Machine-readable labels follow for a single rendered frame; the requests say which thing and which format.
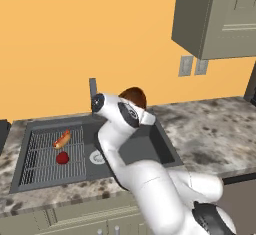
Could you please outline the grey hanging corner cupboard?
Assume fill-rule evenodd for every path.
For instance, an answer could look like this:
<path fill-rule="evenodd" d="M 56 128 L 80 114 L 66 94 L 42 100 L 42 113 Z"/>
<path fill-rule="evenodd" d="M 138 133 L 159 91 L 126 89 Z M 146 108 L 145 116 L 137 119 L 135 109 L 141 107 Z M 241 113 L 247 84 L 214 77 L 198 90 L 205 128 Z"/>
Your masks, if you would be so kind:
<path fill-rule="evenodd" d="M 256 0 L 176 0 L 172 40 L 200 60 L 256 56 Z"/>

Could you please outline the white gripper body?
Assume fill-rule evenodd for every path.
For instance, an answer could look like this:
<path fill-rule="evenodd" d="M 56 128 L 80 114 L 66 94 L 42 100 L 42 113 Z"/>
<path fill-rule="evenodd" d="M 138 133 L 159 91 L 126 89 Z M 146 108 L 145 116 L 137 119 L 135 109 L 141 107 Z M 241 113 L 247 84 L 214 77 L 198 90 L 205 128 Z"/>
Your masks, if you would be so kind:
<path fill-rule="evenodd" d="M 140 123 L 142 125 L 152 126 L 155 123 L 155 121 L 156 117 L 153 114 L 144 111 Z"/>

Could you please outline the grey base cupboards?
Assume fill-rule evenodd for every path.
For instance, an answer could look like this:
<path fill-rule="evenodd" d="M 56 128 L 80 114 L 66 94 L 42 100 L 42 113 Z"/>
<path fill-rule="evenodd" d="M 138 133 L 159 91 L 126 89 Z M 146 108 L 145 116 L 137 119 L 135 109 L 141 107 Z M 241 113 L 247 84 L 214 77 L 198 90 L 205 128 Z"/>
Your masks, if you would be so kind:
<path fill-rule="evenodd" d="M 0 235 L 151 235 L 132 196 L 126 192 L 64 195 L 52 202 L 33 194 L 27 200 L 9 197 L 0 210 Z"/>

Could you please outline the red tomato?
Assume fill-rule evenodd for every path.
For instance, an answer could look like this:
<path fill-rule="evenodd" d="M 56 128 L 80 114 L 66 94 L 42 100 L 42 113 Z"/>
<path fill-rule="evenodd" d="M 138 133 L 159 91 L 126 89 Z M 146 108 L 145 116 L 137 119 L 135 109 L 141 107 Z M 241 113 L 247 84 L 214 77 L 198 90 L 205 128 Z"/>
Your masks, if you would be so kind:
<path fill-rule="evenodd" d="M 66 164 L 69 161 L 69 156 L 65 151 L 60 152 L 56 156 L 56 162 L 58 164 Z"/>

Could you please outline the grey sink rack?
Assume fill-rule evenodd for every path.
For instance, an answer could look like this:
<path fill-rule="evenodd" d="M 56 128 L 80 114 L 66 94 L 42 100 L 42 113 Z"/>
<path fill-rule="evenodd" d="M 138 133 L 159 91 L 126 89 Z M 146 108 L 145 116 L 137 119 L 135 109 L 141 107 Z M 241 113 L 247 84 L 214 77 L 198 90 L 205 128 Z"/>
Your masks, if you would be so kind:
<path fill-rule="evenodd" d="M 71 139 L 61 149 L 56 150 L 53 143 L 69 130 Z M 69 156 L 66 164 L 58 164 L 56 156 L 65 151 Z M 65 180 L 75 181 L 86 176 L 85 146 L 81 125 L 62 126 L 33 130 L 24 160 L 19 185 L 22 187 L 52 185 Z"/>

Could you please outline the hot dog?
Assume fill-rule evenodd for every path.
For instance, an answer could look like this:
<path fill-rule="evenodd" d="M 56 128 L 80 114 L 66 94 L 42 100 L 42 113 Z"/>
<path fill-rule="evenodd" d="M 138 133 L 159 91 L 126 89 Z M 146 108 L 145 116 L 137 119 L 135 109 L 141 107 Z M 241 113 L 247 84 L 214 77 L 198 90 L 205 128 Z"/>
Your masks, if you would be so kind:
<path fill-rule="evenodd" d="M 71 132 L 66 130 L 62 135 L 53 143 L 55 149 L 63 148 L 71 139 Z"/>

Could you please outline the dark grey sink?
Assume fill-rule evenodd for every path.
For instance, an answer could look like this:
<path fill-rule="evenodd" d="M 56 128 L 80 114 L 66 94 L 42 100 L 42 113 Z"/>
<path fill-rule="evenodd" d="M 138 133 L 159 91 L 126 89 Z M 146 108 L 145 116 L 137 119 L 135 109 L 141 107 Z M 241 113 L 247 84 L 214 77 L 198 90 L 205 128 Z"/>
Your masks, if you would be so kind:
<path fill-rule="evenodd" d="M 89 160 L 90 154 L 93 151 L 98 150 L 95 147 L 94 135 L 104 123 L 104 118 L 92 115 L 29 122 L 26 126 L 25 135 L 22 140 L 21 150 L 10 191 L 12 193 L 18 193 L 22 191 L 59 186 L 62 184 L 93 181 L 110 177 L 112 173 L 106 163 L 103 165 L 94 165 Z M 86 176 L 84 178 L 78 177 L 75 181 L 65 180 L 64 182 L 54 182 L 52 185 L 47 183 L 45 186 L 20 186 L 19 182 L 22 176 L 24 160 L 26 157 L 31 132 L 37 129 L 59 128 L 62 126 L 72 125 L 81 125 L 83 129 Z M 159 122 L 156 122 L 152 126 L 141 126 L 132 135 L 132 137 L 122 145 L 120 148 L 120 156 L 126 164 L 131 164 L 140 160 L 157 161 L 166 168 L 180 166 L 182 164 L 180 157 L 176 153 L 170 139 Z"/>

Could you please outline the dark tall appliance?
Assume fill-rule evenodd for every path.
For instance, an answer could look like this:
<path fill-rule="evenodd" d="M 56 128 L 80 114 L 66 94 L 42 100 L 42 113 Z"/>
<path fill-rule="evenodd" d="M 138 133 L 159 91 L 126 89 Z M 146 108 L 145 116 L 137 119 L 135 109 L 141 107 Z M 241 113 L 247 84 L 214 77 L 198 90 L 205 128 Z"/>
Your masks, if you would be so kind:
<path fill-rule="evenodd" d="M 254 64 L 250 79 L 248 81 L 244 99 L 256 107 L 256 63 Z"/>

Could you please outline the white sink drain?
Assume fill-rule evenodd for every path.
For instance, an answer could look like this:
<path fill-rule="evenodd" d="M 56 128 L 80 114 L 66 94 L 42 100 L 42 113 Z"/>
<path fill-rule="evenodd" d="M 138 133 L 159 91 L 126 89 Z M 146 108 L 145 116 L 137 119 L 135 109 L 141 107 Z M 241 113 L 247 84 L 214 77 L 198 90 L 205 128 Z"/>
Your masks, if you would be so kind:
<path fill-rule="evenodd" d="M 94 165 L 103 165 L 105 163 L 105 160 L 99 150 L 93 151 L 89 156 L 89 160 Z"/>

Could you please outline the grey dishwasher front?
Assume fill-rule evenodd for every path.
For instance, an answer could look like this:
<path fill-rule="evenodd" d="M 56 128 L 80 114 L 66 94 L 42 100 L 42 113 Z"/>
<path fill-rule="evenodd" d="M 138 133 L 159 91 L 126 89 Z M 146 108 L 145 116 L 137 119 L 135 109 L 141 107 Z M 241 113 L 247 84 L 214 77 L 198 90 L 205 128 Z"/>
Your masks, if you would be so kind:
<path fill-rule="evenodd" d="M 256 235 L 256 173 L 224 178 L 218 205 L 232 218 L 238 235 Z"/>

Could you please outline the brown bowl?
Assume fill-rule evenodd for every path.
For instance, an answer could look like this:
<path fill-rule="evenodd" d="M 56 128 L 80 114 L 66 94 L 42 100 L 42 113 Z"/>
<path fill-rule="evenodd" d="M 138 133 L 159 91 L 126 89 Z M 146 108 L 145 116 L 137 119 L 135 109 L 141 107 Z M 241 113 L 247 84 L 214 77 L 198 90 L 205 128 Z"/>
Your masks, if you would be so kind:
<path fill-rule="evenodd" d="M 147 99 L 143 90 L 139 87 L 130 87 L 119 94 L 119 97 L 133 102 L 136 106 L 146 109 Z"/>

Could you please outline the grey tap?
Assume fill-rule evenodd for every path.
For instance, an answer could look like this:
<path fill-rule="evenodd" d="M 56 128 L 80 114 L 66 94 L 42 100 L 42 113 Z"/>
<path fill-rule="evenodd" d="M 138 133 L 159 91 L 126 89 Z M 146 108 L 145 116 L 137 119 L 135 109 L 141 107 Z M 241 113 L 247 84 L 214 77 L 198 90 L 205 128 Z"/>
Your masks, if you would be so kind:
<path fill-rule="evenodd" d="M 97 94 L 96 78 L 89 78 L 90 100 Z"/>

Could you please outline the dark hob edge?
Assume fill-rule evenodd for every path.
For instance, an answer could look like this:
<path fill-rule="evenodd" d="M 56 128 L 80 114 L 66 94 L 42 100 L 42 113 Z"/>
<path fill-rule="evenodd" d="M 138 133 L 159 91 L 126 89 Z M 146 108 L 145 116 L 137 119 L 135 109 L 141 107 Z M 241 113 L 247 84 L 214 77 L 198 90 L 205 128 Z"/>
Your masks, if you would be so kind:
<path fill-rule="evenodd" d="M 0 120 L 0 155 L 10 131 L 11 123 L 7 119 Z"/>

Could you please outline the grey wall socket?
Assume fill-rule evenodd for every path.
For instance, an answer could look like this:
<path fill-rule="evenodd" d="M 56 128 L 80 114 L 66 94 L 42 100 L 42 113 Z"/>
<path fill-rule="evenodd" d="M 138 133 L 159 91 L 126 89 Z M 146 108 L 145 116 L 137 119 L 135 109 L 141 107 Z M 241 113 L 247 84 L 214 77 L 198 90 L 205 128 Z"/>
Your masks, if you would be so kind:
<path fill-rule="evenodd" d="M 205 75 L 208 68 L 207 60 L 198 59 L 196 62 L 195 75 Z"/>
<path fill-rule="evenodd" d="M 193 64 L 192 55 L 183 55 L 180 59 L 179 77 L 190 76 Z"/>

